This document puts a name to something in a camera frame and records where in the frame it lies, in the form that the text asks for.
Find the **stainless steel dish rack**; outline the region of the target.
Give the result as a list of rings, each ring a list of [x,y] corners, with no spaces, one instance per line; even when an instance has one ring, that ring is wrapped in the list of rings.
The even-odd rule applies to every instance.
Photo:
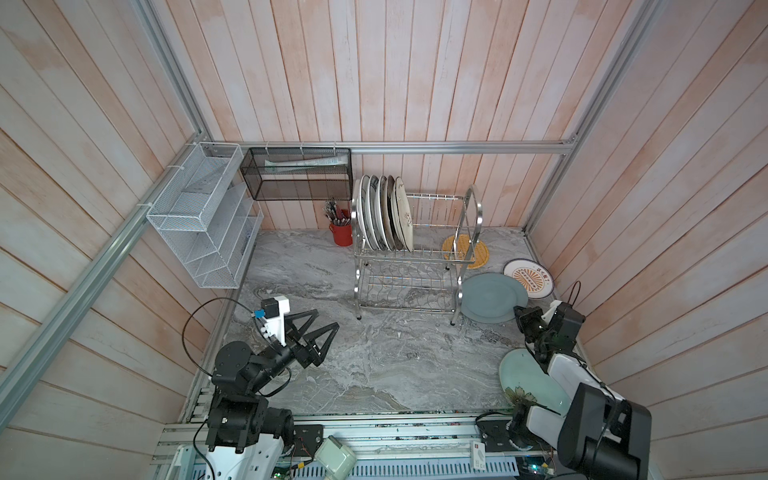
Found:
[[[468,234],[471,243],[479,240],[483,208],[471,185],[462,196],[436,193],[407,193],[413,219],[414,248],[394,249],[387,202],[387,177],[383,178],[383,206],[386,233],[391,245],[381,249],[374,207],[376,175],[370,176],[371,209],[379,250],[372,250],[368,239],[360,249],[350,203],[353,253],[356,261],[353,289],[355,315],[362,318],[364,308],[403,310],[430,314],[450,313],[457,323],[463,298],[462,284],[471,260],[446,260],[443,241]]]

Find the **black round plate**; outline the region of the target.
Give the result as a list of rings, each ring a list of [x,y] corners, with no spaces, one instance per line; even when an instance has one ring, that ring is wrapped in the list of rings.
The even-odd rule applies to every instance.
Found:
[[[395,212],[395,196],[394,196],[395,180],[392,175],[387,177],[387,202],[388,202],[388,217],[390,221],[390,230],[393,236],[393,243],[395,250],[401,250],[403,243],[399,238],[398,230],[396,227],[397,214]]]

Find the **white plate green text rim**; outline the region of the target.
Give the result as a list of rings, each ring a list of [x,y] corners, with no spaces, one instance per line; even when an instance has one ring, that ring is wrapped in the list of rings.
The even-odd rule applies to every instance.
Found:
[[[376,237],[374,218],[371,209],[371,197],[370,197],[370,176],[364,175],[361,182],[361,199],[363,203],[363,220],[365,225],[365,232],[367,235],[370,248],[374,251],[379,250],[379,243]]]

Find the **white plate cloud line pattern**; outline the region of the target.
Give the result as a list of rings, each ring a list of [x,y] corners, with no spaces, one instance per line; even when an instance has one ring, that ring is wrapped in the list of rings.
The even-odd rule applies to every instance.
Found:
[[[365,225],[364,225],[364,218],[363,218],[362,186],[361,186],[360,179],[356,179],[354,182],[352,208],[354,210],[353,217],[356,225],[358,243],[359,243],[360,249],[363,249],[365,246],[365,242],[367,240],[367,235],[365,233]]]

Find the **large orange sunburst plate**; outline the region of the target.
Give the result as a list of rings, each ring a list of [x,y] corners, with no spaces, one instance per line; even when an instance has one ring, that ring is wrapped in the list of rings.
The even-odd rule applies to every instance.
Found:
[[[381,176],[378,176],[376,178],[376,188],[374,193],[374,207],[375,207],[375,216],[377,221],[377,232],[380,236],[381,249],[385,251],[389,251],[391,249],[391,245],[387,237],[386,225],[384,222],[384,206],[382,203],[383,193],[384,193],[383,178]]]

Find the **cream plate red berry pattern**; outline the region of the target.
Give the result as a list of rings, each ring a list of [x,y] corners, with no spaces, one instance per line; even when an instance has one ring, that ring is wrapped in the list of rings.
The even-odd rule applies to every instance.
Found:
[[[413,219],[404,181],[401,177],[395,179],[394,195],[397,210],[396,226],[398,227],[398,235],[404,248],[408,251],[412,251],[414,248]]]

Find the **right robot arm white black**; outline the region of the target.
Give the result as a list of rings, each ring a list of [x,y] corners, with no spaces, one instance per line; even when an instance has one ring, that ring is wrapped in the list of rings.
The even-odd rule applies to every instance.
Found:
[[[575,353],[586,317],[571,304],[514,308],[529,357],[568,398],[564,414],[523,393],[518,410],[525,428],[554,448],[567,469],[587,479],[646,479],[652,415],[600,380]]]

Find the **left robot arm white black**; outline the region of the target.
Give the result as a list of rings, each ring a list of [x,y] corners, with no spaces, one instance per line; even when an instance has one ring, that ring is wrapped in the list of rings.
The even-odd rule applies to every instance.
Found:
[[[261,311],[253,314],[267,347],[256,353],[244,341],[223,346],[214,361],[214,396],[205,424],[206,462],[203,479],[267,479],[280,457],[296,450],[296,430],[289,409],[271,407],[269,399],[287,383],[264,392],[295,363],[303,368],[321,365],[340,325],[318,329],[315,309],[287,314],[276,323]]]

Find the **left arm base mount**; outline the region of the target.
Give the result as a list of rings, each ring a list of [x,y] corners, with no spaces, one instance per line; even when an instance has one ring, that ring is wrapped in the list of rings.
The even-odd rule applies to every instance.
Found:
[[[294,427],[293,435],[284,446],[284,455],[314,457],[324,440],[322,424],[299,424]]]

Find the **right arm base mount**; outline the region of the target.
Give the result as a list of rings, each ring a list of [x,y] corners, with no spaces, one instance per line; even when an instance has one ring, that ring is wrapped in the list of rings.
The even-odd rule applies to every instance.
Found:
[[[563,416],[538,407],[510,418],[499,412],[487,412],[475,419],[487,452],[555,448],[563,423]]]

